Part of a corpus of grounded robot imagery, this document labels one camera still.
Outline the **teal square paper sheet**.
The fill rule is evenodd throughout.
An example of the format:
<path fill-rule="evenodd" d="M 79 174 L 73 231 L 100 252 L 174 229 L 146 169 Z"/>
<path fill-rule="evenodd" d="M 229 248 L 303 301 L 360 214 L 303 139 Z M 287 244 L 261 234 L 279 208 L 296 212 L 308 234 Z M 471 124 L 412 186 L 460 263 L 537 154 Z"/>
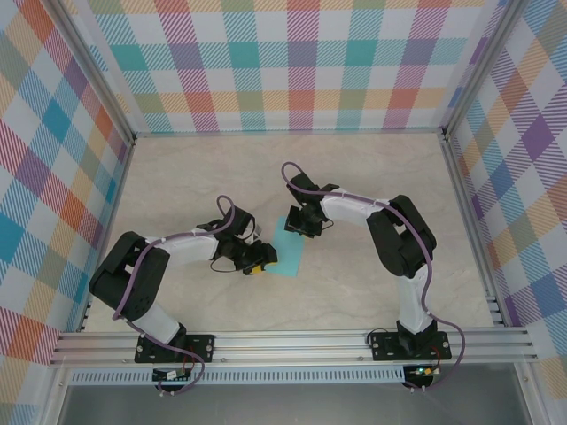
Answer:
<path fill-rule="evenodd" d="M 296 277 L 299 271 L 305 237 L 284 229 L 286 218 L 280 216 L 276 223 L 272 246 L 276 249 L 277 262 L 266 266 L 266 272 L 286 277 Z"/>

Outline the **black controller board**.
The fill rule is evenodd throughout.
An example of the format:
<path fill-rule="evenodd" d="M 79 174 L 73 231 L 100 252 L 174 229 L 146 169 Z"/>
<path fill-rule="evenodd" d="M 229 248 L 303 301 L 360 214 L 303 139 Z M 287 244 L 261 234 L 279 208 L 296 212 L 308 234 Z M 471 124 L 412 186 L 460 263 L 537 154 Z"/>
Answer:
<path fill-rule="evenodd" d="M 151 373 L 153 382 L 181 383 L 187 382 L 191 378 L 191 370 L 181 368 L 154 368 Z"/>

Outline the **grey metal panel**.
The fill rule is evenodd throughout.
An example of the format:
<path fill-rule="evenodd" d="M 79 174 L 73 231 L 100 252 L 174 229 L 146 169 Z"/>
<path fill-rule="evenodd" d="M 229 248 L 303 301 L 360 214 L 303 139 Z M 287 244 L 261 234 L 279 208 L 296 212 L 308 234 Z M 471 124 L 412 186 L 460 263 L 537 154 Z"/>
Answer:
<path fill-rule="evenodd" d="M 49 425 L 536 425 L 513 390 L 494 398 L 398 385 L 203 385 L 162 398 L 150 387 L 75 386 Z"/>

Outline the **thin aluminium wall rail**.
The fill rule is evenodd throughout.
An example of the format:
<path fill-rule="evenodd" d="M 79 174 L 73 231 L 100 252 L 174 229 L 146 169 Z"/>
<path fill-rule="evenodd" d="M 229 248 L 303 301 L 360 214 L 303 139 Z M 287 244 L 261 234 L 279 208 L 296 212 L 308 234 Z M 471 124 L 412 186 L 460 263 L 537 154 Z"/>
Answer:
<path fill-rule="evenodd" d="M 307 130 L 249 130 L 249 131 L 207 131 L 207 132 L 138 132 L 136 139 L 142 138 L 182 138 L 182 137 L 221 137 L 221 136 L 268 136 L 268 135 L 413 135 L 442 134 L 438 127 L 380 128 L 380 129 L 307 129 Z"/>

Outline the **aluminium mounting rail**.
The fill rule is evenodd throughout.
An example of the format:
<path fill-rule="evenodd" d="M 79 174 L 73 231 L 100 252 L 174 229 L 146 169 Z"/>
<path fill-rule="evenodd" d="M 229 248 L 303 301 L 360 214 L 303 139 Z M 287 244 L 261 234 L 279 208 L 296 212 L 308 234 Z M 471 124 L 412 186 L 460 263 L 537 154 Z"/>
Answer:
<path fill-rule="evenodd" d="M 367 330 L 214 331 L 211 364 L 218 367 L 364 366 L 373 363 Z M 465 339 L 449 329 L 454 363 L 493 364 L 537 361 L 538 354 L 523 328 L 468 328 Z M 64 333 L 51 367 L 133 367 L 138 335 L 132 332 Z"/>

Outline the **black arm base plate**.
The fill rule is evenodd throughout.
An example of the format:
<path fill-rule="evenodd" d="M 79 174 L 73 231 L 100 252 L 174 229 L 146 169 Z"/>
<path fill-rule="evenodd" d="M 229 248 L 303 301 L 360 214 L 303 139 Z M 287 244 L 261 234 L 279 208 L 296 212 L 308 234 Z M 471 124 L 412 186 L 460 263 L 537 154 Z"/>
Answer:
<path fill-rule="evenodd" d="M 442 331 L 425 336 L 377 331 L 369 335 L 368 342 L 374 361 L 437 361 L 452 358 L 447 333 Z"/>
<path fill-rule="evenodd" d="M 197 354 L 205 363 L 210 363 L 214 354 L 214 335 L 185 334 L 175 336 L 169 343 L 178 349 Z M 138 364 L 181 364 L 185 354 L 155 344 L 147 337 L 139 337 L 136 343 L 134 362 Z"/>

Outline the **aluminium side rail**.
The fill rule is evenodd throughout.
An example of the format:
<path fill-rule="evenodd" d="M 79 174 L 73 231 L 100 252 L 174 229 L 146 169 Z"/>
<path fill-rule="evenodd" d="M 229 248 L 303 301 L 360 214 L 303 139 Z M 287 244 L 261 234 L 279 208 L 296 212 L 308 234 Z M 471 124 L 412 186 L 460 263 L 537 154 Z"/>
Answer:
<path fill-rule="evenodd" d="M 113 224 L 115 222 L 115 218 L 116 218 L 116 214 L 119 210 L 119 206 L 120 206 L 120 199 L 124 190 L 124 186 L 125 186 L 125 182 L 128 178 L 128 171 L 132 162 L 132 158 L 134 155 L 134 150 L 136 148 L 136 141 L 132 142 L 127 149 L 127 154 L 125 157 L 125 162 L 120 174 L 120 178 L 118 180 L 118 185 L 116 186 L 115 191 L 113 192 L 113 197 L 112 197 L 112 203 L 111 203 L 111 209 L 109 212 L 109 217 L 108 217 L 108 222 L 104 227 L 104 233 L 102 234 L 102 239 L 100 241 L 100 245 L 99 245 L 99 252 L 97 255 L 97 261 L 96 261 L 96 266 L 95 268 L 98 268 L 102 261 L 105 258 L 105 253 L 106 253 L 106 249 L 108 247 L 109 241 L 110 241 L 110 236 L 112 233 L 112 229 L 113 229 Z M 84 293 L 84 297 L 82 298 L 80 307 L 80 313 L 77 316 L 77 319 L 75 321 L 74 324 L 74 332 L 75 333 L 80 333 L 85 329 L 85 322 L 89 317 L 89 310 L 92 306 L 92 300 L 93 300 L 93 296 L 92 294 L 89 292 L 89 285 L 86 285 L 86 290 Z"/>
<path fill-rule="evenodd" d="M 438 137 L 441 153 L 453 185 L 472 255 L 475 260 L 480 281 L 484 287 L 486 302 L 493 317 L 493 324 L 497 327 L 508 327 L 510 325 L 509 316 L 505 307 L 502 305 L 501 293 L 495 281 L 492 263 L 483 245 L 481 233 L 476 222 L 475 210 L 468 198 L 465 180 L 457 164 L 453 145 L 443 132 L 438 133 Z"/>

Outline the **aluminium frame post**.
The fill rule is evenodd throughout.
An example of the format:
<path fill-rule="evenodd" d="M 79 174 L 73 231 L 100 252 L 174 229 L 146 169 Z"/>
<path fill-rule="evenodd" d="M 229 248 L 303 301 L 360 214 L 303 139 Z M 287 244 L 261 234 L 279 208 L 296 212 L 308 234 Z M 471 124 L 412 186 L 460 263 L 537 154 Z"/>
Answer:
<path fill-rule="evenodd" d="M 90 52 L 88 44 L 83 40 L 80 31 L 67 12 L 62 0 L 42 0 L 45 10 L 50 14 L 64 40 L 68 44 L 75 60 L 84 72 L 87 80 L 97 93 L 101 104 L 107 110 L 113 124 L 120 135 L 130 146 L 136 143 L 135 132 L 129 125 L 116 97 L 107 84 L 100 67 Z"/>
<path fill-rule="evenodd" d="M 492 70 L 511 30 L 524 11 L 528 0 L 487 0 L 487 17 L 482 17 L 473 32 L 470 52 L 465 58 L 462 77 L 455 87 L 439 124 L 442 143 L 451 141 L 452 133 L 462 122 L 473 98 L 477 95 L 488 72 Z"/>

